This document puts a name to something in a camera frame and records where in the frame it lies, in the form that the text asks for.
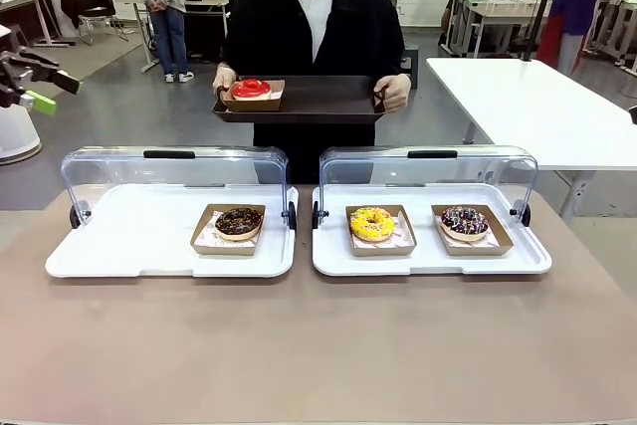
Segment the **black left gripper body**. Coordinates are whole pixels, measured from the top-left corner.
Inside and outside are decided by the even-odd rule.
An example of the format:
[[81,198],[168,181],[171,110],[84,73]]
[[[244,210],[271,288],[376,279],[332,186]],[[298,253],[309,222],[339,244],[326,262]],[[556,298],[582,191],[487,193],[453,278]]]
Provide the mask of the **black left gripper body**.
[[32,49],[1,52],[1,107],[34,105],[34,98],[26,93],[23,85],[25,77],[29,81],[33,76],[29,65],[31,54],[34,54]]

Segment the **person's right hand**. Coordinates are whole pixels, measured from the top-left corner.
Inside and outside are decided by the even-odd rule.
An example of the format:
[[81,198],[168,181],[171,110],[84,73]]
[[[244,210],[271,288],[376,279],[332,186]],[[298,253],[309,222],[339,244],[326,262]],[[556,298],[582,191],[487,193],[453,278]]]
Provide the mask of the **person's right hand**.
[[215,95],[219,97],[223,92],[229,92],[236,81],[237,73],[225,62],[219,63],[212,84]]

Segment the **person's left hand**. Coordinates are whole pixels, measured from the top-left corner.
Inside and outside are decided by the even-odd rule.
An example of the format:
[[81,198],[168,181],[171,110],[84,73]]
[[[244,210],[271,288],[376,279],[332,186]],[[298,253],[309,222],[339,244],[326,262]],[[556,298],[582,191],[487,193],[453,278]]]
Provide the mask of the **person's left hand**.
[[385,76],[374,87],[374,105],[383,106],[386,112],[394,112],[408,104],[411,80],[405,74]]

